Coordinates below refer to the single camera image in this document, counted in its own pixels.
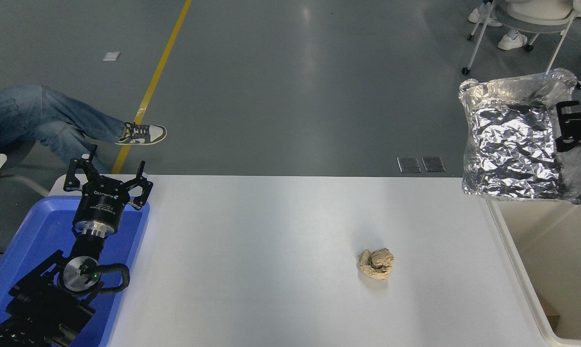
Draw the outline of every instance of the white card on floor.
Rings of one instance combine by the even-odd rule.
[[[102,58],[103,62],[114,62],[119,58],[119,53],[121,52],[107,52],[104,54],[104,58]]]

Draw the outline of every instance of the yellow floor line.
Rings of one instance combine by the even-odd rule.
[[[138,108],[138,112],[136,112],[136,116],[134,116],[134,122],[140,124],[143,120],[143,116],[145,116],[145,111],[147,110],[147,106],[149,105],[149,101],[151,100],[151,96],[154,94],[154,90],[156,90],[156,86],[158,85],[158,81],[160,79],[160,75],[164,70],[164,66],[167,63],[167,59],[173,49],[173,45],[177,35],[179,33],[179,29],[181,28],[181,24],[183,24],[183,20],[185,18],[185,14],[187,13],[187,9],[189,9],[192,0],[185,0],[183,8],[181,9],[181,13],[179,18],[177,18],[177,22],[173,28],[173,32],[169,37],[169,41],[167,42],[166,48],[164,48],[164,52],[162,53],[162,57],[158,62],[158,66],[156,67],[156,71],[154,72],[154,76],[151,78],[151,82],[149,82],[149,87],[147,88],[147,92],[145,92],[145,96],[143,97],[143,101],[141,101],[141,105]],[[112,174],[118,174],[121,172],[121,168],[123,167],[123,163],[128,156],[128,151],[130,151],[130,146],[123,146],[121,151],[119,151],[119,155],[115,160],[115,164],[111,169]]]

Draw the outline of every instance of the jeans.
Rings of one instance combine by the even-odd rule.
[[[15,141],[40,141],[61,161],[81,158],[95,140],[117,142],[125,125],[92,106],[45,86],[24,85],[0,90],[0,148]],[[109,172],[98,158],[100,172]]]

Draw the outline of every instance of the gray floor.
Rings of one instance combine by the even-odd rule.
[[[489,28],[464,76],[477,3],[195,0],[145,114],[169,137],[131,148],[122,173],[145,160],[150,174],[461,176],[460,83],[543,72],[559,40],[505,52],[496,44],[506,29]],[[130,121],[182,6],[2,0],[0,88],[48,85]],[[103,62],[108,51],[119,60]],[[554,67],[581,80],[581,19]],[[99,152],[110,166],[119,147]],[[405,156],[440,156],[447,171],[400,173]],[[46,187],[65,171],[40,145],[12,170]],[[38,199],[0,182],[2,249]]]

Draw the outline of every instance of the chair leg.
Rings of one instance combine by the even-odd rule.
[[[562,42],[564,41],[564,38],[567,36],[568,29],[571,27],[571,23],[573,23],[574,18],[575,18],[574,16],[571,16],[571,19],[568,20],[567,28],[564,29],[563,31],[561,31],[561,40],[558,43],[556,50],[554,51],[554,55],[552,55],[552,59],[550,60],[550,64],[548,65],[548,69],[546,70],[546,72],[551,70],[552,64],[554,64],[554,60],[556,59],[556,55],[558,54],[558,51],[560,50],[560,48],[562,46]]]
[[[0,175],[0,179],[2,178],[20,182],[26,185],[27,187],[30,187],[31,189],[33,189],[33,191],[42,195],[45,198],[49,195],[49,191],[45,187],[42,187],[40,184],[38,184],[31,178],[27,178],[21,175]]]
[[[481,40],[483,39],[485,29],[487,28],[487,20],[488,20],[489,16],[491,16],[491,11],[493,10],[494,4],[496,2],[497,2],[497,0],[494,0],[491,3],[488,2],[487,4],[485,4],[485,6],[488,6],[487,14],[485,15],[485,18],[483,20],[483,26],[481,27],[481,31],[479,32],[479,38],[477,40],[477,43],[475,44],[475,49],[473,51],[473,55],[471,55],[471,60],[468,62],[468,66],[466,66],[465,68],[462,68],[462,73],[464,75],[467,75],[469,72],[471,72],[471,68],[473,68],[473,62],[475,61],[475,57],[477,55],[479,45],[481,44]]]
[[[539,37],[539,33],[535,34],[531,39],[530,42],[528,42],[528,44],[530,44],[532,46],[533,43],[535,43],[535,40],[537,39],[537,37]]]

